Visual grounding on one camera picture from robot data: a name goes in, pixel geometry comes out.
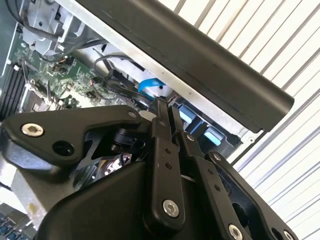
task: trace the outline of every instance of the black metal bracket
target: black metal bracket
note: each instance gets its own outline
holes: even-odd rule
[[[126,105],[16,114],[1,126],[2,155],[19,168],[62,181],[82,159],[88,131],[137,126],[141,121]],[[29,123],[40,126],[43,133],[38,137],[23,133]]]
[[[254,191],[240,174],[218,152],[210,152],[205,158],[214,163],[225,189],[230,189],[229,199],[241,221],[241,225],[253,239],[284,240],[285,231],[294,240],[297,236],[271,207]]]
[[[170,236],[180,231],[186,221],[179,151],[171,141],[167,102],[158,98],[154,104],[157,117],[151,125],[143,218],[151,233]]]
[[[118,151],[140,154],[139,161],[58,202],[40,227],[42,239],[88,239],[94,229],[98,238],[112,233],[117,240],[283,240],[286,232],[298,240],[222,155],[204,156],[196,138],[184,132],[178,109],[157,98],[151,110],[156,115],[151,122],[125,105],[24,113],[4,121],[5,159],[50,180],[65,181],[72,170],[82,171]],[[42,131],[26,132],[29,123]],[[142,149],[137,140],[145,142]],[[92,209],[84,211],[87,206]],[[66,234],[48,230],[65,221],[72,223]],[[108,232],[101,230],[105,222]]]

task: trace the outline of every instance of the metal frame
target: metal frame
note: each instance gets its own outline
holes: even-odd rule
[[[187,85],[171,71],[164,68],[161,64],[136,47],[133,43],[121,36],[113,28],[105,24],[102,20],[93,15],[78,2],[75,0],[57,0],[56,2],[67,9],[71,14],[75,15],[78,19],[82,20],[87,26],[92,28],[103,38],[107,39],[116,48],[135,60],[142,67],[148,69],[148,71],[150,71],[158,79],[160,79],[170,88],[174,89],[179,95],[217,122],[217,124],[228,130],[230,133],[238,135],[243,129],[245,129],[245,127],[239,122],[222,111],[219,107],[205,98],[195,89]]]

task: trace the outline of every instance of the hole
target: hole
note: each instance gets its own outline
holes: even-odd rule
[[[220,188],[217,184],[214,185],[214,188],[215,188],[218,192],[221,191],[221,188]]]
[[[237,230],[235,230],[235,229],[233,229],[233,233],[234,233],[234,235],[236,235],[237,237],[240,236],[239,232],[238,232]]]
[[[107,44],[103,44],[102,47],[101,47],[101,52],[104,52],[106,47],[107,47]]]
[[[144,141],[141,140],[137,140],[135,144],[135,147],[138,149],[143,149],[146,146],[146,143]]]
[[[165,166],[167,169],[170,169],[170,170],[172,169],[172,165],[170,164],[170,162],[166,162]]]
[[[236,202],[232,203],[232,207],[233,207],[235,214],[237,215],[242,227],[248,226],[248,223],[249,223],[248,215],[247,215],[246,211],[243,209],[243,207]]]
[[[67,141],[57,141],[52,145],[53,151],[63,157],[69,157],[75,153],[75,148]]]
[[[60,21],[60,18],[61,18],[61,14],[60,14],[60,12],[57,12],[54,19],[57,21]]]
[[[275,238],[276,238],[277,240],[284,240],[284,238],[282,237],[282,235],[280,234],[280,232],[277,231],[277,229],[272,228],[271,230],[272,230],[272,233],[273,233],[273,235],[275,236]]]

